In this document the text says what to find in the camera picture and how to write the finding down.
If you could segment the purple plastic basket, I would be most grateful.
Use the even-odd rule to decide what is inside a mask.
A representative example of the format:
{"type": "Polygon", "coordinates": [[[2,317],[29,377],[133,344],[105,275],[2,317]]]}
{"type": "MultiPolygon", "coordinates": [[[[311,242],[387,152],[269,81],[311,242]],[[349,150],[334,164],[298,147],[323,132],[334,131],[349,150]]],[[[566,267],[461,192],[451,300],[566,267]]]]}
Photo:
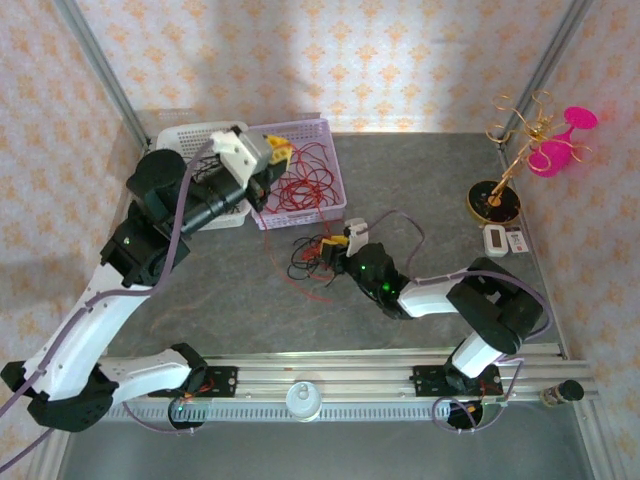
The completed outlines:
{"type": "Polygon", "coordinates": [[[291,165],[274,184],[262,212],[251,213],[261,230],[330,223],[343,218],[347,198],[329,123],[325,119],[253,126],[294,146],[291,165]]]}

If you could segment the white plastic basket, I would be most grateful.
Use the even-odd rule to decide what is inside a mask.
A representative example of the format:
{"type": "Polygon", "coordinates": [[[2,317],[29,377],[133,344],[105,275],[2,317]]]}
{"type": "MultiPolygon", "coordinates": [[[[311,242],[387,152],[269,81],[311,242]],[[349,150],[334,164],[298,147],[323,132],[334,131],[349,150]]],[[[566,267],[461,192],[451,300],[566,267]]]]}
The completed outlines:
{"type": "MultiPolygon", "coordinates": [[[[233,127],[237,127],[241,131],[248,129],[248,126],[242,121],[201,122],[169,127],[158,134],[155,146],[157,150],[176,151],[186,162],[189,162],[213,132],[228,132],[233,127]]],[[[241,227],[244,225],[249,211],[249,203],[242,200],[230,213],[217,217],[202,229],[207,231],[241,227]]]]}

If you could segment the white digital timer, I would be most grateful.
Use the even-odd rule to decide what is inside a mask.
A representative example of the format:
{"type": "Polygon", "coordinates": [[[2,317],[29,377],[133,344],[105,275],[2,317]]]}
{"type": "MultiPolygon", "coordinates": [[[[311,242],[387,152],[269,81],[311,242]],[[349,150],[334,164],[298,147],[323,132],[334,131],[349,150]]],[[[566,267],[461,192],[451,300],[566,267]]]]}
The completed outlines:
{"type": "Polygon", "coordinates": [[[509,252],[506,230],[502,225],[487,224],[483,228],[484,251],[488,257],[502,258],[509,252]]]}

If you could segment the small white red card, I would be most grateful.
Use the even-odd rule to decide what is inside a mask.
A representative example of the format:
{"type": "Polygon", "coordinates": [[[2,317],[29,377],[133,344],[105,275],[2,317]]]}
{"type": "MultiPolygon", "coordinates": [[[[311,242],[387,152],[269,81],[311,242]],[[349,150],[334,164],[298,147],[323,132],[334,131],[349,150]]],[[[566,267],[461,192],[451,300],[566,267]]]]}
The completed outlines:
{"type": "Polygon", "coordinates": [[[521,229],[515,228],[507,230],[506,237],[510,249],[514,254],[528,253],[530,251],[526,237],[521,229]]]}

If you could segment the white round cap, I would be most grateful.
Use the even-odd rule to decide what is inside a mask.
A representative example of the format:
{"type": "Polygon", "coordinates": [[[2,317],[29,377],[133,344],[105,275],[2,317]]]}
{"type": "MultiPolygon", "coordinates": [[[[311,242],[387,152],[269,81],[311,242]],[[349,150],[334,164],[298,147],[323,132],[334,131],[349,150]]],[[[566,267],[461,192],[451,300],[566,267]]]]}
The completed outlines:
{"type": "Polygon", "coordinates": [[[294,383],[287,392],[285,404],[290,415],[299,422],[315,420],[322,409],[322,395],[312,382],[294,383]]]}

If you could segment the pink plastic wine glass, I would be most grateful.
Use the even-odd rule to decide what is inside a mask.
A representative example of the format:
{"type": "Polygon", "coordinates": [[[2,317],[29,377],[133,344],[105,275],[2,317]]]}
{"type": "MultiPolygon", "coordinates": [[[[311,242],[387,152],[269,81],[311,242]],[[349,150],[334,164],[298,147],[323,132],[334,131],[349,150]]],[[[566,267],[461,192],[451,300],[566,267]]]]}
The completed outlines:
{"type": "Polygon", "coordinates": [[[566,126],[560,126],[560,133],[546,135],[528,157],[529,169],[543,178],[551,178],[569,165],[571,161],[581,162],[583,152],[591,153],[590,147],[575,143],[575,130],[595,129],[599,120],[590,110],[580,106],[567,107],[563,112],[566,126]]]}

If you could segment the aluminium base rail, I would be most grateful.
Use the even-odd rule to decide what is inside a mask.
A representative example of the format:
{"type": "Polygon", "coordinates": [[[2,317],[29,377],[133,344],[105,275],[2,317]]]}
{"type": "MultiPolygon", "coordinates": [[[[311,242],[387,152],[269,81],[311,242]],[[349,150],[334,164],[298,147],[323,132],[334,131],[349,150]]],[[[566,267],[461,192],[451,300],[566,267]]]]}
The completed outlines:
{"type": "MultiPolygon", "coordinates": [[[[442,365],[450,352],[412,348],[227,354],[211,355],[206,361],[238,368],[237,401],[280,402],[294,383],[309,381],[327,403],[414,403],[420,399],[410,380],[413,368],[442,365]]],[[[498,368],[511,401],[537,401],[541,390],[568,379],[582,385],[587,400],[598,396],[589,364],[563,358],[553,343],[526,345],[514,360],[501,362],[498,368]]]]}

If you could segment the aluminium frame post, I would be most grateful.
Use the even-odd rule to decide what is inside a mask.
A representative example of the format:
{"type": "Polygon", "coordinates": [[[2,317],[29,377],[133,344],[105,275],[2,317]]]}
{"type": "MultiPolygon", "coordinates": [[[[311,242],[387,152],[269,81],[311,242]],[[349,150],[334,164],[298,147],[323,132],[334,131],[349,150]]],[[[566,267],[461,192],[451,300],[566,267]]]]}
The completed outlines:
{"type": "Polygon", "coordinates": [[[547,81],[559,65],[564,52],[593,3],[594,0],[570,0],[567,6],[561,9],[562,15],[557,16],[557,19],[552,22],[552,35],[542,50],[528,83],[520,95],[516,97],[516,100],[510,96],[507,97],[507,101],[510,101],[509,111],[511,114],[498,134],[501,143],[497,144],[497,149],[500,152],[504,152],[512,142],[510,131],[515,130],[521,122],[519,115],[525,116],[532,110],[534,93],[545,89],[547,81]]]}
{"type": "Polygon", "coordinates": [[[112,69],[80,6],[76,0],[53,0],[66,24],[78,41],[107,94],[122,116],[125,126],[141,147],[147,147],[150,137],[133,109],[124,88],[112,69]]]}

